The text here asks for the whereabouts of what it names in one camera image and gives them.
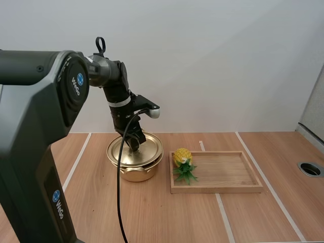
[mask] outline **black cable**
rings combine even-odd
[[[127,242],[127,238],[126,238],[126,235],[125,235],[125,232],[124,232],[124,227],[123,227],[123,222],[122,222],[122,216],[120,214],[120,186],[119,186],[119,181],[120,181],[120,178],[119,178],[119,175],[120,175],[120,160],[122,158],[123,145],[124,145],[125,138],[126,138],[126,135],[127,135],[128,127],[130,126],[132,120],[135,117],[137,117],[138,115],[143,114],[145,112],[147,112],[147,109],[140,110],[139,112],[137,112],[136,114],[134,114],[132,116],[132,118],[129,120],[129,122],[127,123],[127,126],[125,128],[125,131],[124,131],[124,134],[123,134],[123,139],[121,140],[120,149],[119,149],[119,156],[118,156],[118,163],[117,163],[117,212],[118,212],[118,219],[119,219],[120,230],[121,230],[121,233],[123,234],[123,238],[124,238],[125,243],[128,243],[128,242]]]

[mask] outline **tray rim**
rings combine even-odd
[[[220,190],[220,191],[226,191],[230,190],[231,192],[229,193],[260,193],[263,191],[263,185],[257,176],[256,172],[253,170],[251,163],[249,162],[247,156],[245,155],[244,151],[191,151],[192,156],[194,157],[194,154],[200,153],[200,154],[240,154],[242,156],[243,164],[249,173],[252,181],[255,183],[254,185],[236,185],[236,186],[216,186],[216,185],[195,185],[195,186],[190,186],[190,185],[181,185],[181,186],[176,186],[174,185],[174,180],[173,180],[173,155],[174,151],[170,151],[169,153],[169,166],[170,166],[170,189],[171,193],[201,193],[201,192],[195,192],[197,189],[205,188],[206,193],[223,193],[223,192],[214,192],[211,189]],[[251,192],[240,192],[239,190],[242,188],[250,188]],[[192,192],[180,192],[179,189],[190,189]]]

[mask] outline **toy pineapple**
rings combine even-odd
[[[192,155],[188,149],[177,149],[173,154],[173,161],[177,166],[177,168],[173,170],[173,173],[180,174],[176,181],[185,179],[188,185],[190,185],[190,179],[197,181],[197,177],[194,177],[191,173],[197,166],[192,164]]]

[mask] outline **pot lid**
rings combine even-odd
[[[162,153],[161,140],[151,134],[143,132],[146,142],[139,146],[139,149],[133,152],[129,146],[124,143],[123,152],[121,154],[121,167],[140,167],[155,161]],[[122,137],[115,138],[107,148],[107,156],[115,165],[118,163],[118,155]]]

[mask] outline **white wall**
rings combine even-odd
[[[2,1],[0,48],[96,52],[161,106],[154,132],[292,131],[324,62],[323,1]],[[91,88],[73,132],[112,132]]]

